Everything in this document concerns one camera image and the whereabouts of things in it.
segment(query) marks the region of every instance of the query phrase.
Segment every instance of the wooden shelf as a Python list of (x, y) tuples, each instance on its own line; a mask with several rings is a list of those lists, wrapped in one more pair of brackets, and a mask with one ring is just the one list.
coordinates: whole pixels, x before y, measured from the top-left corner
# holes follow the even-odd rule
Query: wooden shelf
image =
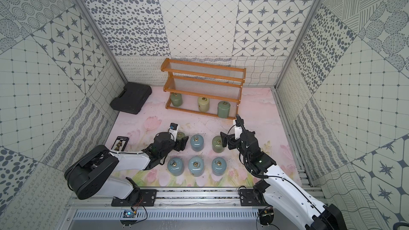
[(239, 103), (241, 99), (240, 84), (228, 84), (174, 75), (168, 78), (163, 90), (236, 103)]
[[(172, 106), (171, 97), (169, 96), (169, 100), (166, 103), (166, 109), (218, 117), (217, 104), (214, 104), (214, 102), (211, 102), (211, 105), (215, 105), (216, 107), (208, 112), (195, 110), (197, 109), (197, 97), (206, 97), (219, 101), (225, 100), (232, 102), (231, 112), (227, 119), (236, 119), (238, 105), (241, 100), (241, 92), (246, 77), (246, 69), (196, 62), (184, 62), (166, 58), (162, 63), (161, 71), (168, 72), (168, 80), (163, 87), (164, 91), (186, 94), (189, 96), (189, 102), (183, 97), (183, 104), (180, 107)], [(180, 74), (189, 75), (189, 77), (181, 76)]]
[(210, 65), (197, 62), (184, 62), (166, 58), (160, 67), (161, 71), (170, 73), (180, 73), (187, 75), (197, 75), (207, 78), (217, 78), (244, 83), (246, 69), (233, 67)]

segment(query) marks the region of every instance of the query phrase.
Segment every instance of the small box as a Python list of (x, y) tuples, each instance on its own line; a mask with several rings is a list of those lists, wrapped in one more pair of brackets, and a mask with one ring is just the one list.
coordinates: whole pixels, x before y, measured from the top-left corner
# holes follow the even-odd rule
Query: small box
[(115, 140), (114, 145), (112, 146), (111, 150), (124, 151), (128, 141), (129, 141), (128, 137), (118, 136), (117, 139)]

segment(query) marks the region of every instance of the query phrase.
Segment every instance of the black mounting plate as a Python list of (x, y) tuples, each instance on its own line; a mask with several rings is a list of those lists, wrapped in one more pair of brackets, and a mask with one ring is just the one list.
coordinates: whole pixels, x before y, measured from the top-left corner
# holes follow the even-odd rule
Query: black mounting plate
[[(140, 192), (141, 192), (141, 199), (143, 199), (140, 206), (143, 205), (145, 207), (152, 207), (156, 200), (157, 190), (156, 189), (141, 189)], [(135, 203), (130, 204), (129, 201), (126, 201), (124, 199), (119, 199), (117, 197), (114, 197), (111, 203), (112, 207), (131, 207), (133, 205), (135, 205)]]
[(269, 206), (267, 203), (258, 203), (254, 197), (253, 189), (239, 189), (241, 206)]

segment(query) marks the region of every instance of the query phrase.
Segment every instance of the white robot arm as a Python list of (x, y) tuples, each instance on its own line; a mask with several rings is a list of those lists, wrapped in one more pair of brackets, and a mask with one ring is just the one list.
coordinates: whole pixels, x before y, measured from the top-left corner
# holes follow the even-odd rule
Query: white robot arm
[(332, 204), (327, 207), (298, 186), (271, 157), (261, 151), (255, 132), (245, 129), (239, 115), (236, 118), (234, 134), (221, 132), (220, 135), (223, 146), (238, 149), (239, 159), (243, 156), (242, 163), (247, 171), (261, 178), (253, 186), (258, 204), (276, 207), (300, 230), (346, 230), (340, 210)]

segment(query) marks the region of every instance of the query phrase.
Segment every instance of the patterned wallpaper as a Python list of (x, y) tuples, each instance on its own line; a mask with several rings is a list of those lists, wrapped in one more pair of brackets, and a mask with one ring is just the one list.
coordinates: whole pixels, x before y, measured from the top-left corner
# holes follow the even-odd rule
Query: patterned wallpaper
[(71, 0), (0, 0), (0, 229), (54, 229), (123, 85)]
[(246, 85), (272, 86), (313, 0), (84, 2), (129, 80), (164, 84), (166, 57), (217, 57), (248, 66)]
[(324, 0), (279, 87), (305, 166), (349, 229), (409, 222), (408, 2)]

